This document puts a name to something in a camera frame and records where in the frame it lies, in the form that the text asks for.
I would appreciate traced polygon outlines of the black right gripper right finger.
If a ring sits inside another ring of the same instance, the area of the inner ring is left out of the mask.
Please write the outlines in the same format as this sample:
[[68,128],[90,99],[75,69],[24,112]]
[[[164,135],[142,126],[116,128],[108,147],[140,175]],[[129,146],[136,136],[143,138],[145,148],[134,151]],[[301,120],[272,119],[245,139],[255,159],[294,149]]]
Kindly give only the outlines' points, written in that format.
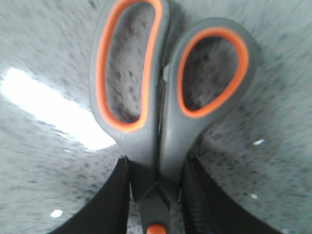
[[187,234],[277,234],[229,197],[195,157],[186,159],[181,184]]

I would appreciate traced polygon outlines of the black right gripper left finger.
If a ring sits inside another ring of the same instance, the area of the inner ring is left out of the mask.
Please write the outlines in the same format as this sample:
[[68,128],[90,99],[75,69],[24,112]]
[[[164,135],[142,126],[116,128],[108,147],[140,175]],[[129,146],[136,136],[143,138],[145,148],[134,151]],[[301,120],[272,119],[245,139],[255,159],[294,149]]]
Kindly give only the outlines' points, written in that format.
[[55,234],[125,234],[130,201],[130,162],[117,163],[99,192]]

